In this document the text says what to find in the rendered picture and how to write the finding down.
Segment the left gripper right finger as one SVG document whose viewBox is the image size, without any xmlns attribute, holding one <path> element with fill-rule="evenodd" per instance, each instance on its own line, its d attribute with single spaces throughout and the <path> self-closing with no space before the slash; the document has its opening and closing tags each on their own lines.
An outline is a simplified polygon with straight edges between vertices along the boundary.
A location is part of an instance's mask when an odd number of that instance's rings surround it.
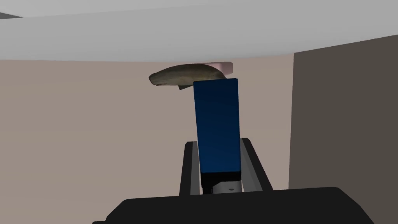
<svg viewBox="0 0 398 224">
<path fill-rule="evenodd" d="M 273 188 L 248 138 L 240 139 L 241 179 L 245 192 L 266 191 Z"/>
</svg>

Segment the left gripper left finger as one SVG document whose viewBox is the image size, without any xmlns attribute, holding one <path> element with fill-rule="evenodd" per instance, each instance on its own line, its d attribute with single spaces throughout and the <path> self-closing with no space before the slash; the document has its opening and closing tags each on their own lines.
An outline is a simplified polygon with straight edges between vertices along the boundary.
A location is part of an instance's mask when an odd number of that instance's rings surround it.
<svg viewBox="0 0 398 224">
<path fill-rule="evenodd" d="M 187 142 L 184 147 L 179 196 L 200 194 L 200 169 L 197 142 Z"/>
</svg>

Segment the blue rectangular box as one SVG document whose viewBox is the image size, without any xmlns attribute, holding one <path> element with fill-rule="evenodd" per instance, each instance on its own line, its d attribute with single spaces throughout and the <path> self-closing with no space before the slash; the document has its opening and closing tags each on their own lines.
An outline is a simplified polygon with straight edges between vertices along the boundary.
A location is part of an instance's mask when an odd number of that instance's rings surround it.
<svg viewBox="0 0 398 224">
<path fill-rule="evenodd" d="M 238 80 L 195 82 L 194 104 L 203 193 L 241 192 Z"/>
</svg>

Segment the brown bread loaf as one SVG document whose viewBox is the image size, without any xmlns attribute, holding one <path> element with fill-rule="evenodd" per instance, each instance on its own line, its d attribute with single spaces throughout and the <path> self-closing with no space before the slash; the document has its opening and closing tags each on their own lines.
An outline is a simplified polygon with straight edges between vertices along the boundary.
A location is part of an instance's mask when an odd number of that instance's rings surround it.
<svg viewBox="0 0 398 224">
<path fill-rule="evenodd" d="M 155 86 L 178 86 L 180 90 L 193 86 L 196 81 L 219 79 L 226 79 L 220 70 L 199 63 L 172 66 L 149 76 Z"/>
</svg>

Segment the pink flat block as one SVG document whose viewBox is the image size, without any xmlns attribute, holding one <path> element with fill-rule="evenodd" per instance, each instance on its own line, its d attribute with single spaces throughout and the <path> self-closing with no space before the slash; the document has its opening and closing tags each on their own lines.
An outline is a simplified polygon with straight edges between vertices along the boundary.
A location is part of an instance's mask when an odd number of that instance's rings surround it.
<svg viewBox="0 0 398 224">
<path fill-rule="evenodd" d="M 209 62 L 203 63 L 205 65 L 212 66 L 218 70 L 220 70 L 225 76 L 233 74 L 233 63 L 232 62 Z"/>
</svg>

